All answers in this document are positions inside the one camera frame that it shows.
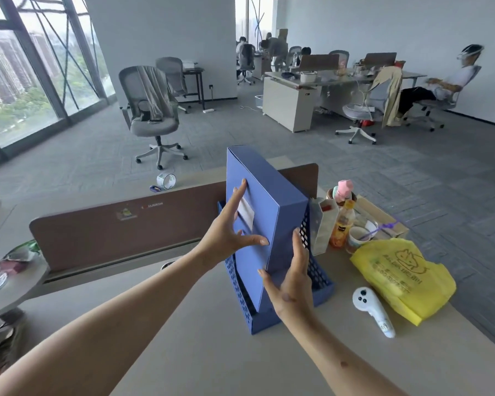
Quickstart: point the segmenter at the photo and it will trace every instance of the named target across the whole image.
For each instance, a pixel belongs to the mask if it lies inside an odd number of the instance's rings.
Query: orange juice bottle
[[[339,210],[336,225],[332,231],[332,236],[330,236],[332,247],[340,249],[345,245],[348,232],[356,220],[356,213],[354,212],[355,203],[352,199],[346,200],[345,205]]]

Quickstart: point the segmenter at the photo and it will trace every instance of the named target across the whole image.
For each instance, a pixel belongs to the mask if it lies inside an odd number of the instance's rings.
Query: yellow plastic bag
[[[394,311],[416,326],[442,308],[457,289],[447,268],[426,261],[409,240],[368,242],[350,260]]]

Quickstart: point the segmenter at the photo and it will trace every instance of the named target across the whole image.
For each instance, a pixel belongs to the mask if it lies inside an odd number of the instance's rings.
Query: beige jacket
[[[369,92],[376,86],[390,80],[387,102],[385,103],[385,113],[383,114],[382,127],[399,126],[396,120],[396,113],[400,104],[400,88],[402,86],[402,69],[397,66],[386,66],[377,74]]]

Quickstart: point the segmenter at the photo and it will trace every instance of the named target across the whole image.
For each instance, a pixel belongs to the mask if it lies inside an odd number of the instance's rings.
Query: black pants
[[[423,87],[403,89],[402,94],[400,94],[400,106],[398,107],[398,111],[404,114],[411,109],[413,103],[416,103],[416,101],[435,99],[435,94]]]

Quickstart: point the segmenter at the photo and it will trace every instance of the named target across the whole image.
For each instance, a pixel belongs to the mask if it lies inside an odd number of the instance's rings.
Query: finger
[[[238,210],[238,205],[240,204],[240,200],[244,197],[244,193],[247,188],[247,181],[242,179],[242,184],[240,187],[233,192],[229,201],[225,204],[222,212],[228,216],[233,216],[233,214]]]
[[[293,258],[291,259],[290,269],[298,273],[306,274],[308,272],[308,250],[304,248],[299,228],[293,231]]]
[[[261,246],[267,246],[270,242],[261,235],[238,235],[238,244],[240,245],[240,249],[246,246],[255,246],[256,244],[260,244]]]
[[[264,289],[268,292],[268,296],[270,297],[271,303],[275,303],[279,299],[279,290],[277,286],[271,280],[271,276],[269,273],[264,271],[263,269],[257,270],[258,274],[262,278],[262,283],[264,284]]]

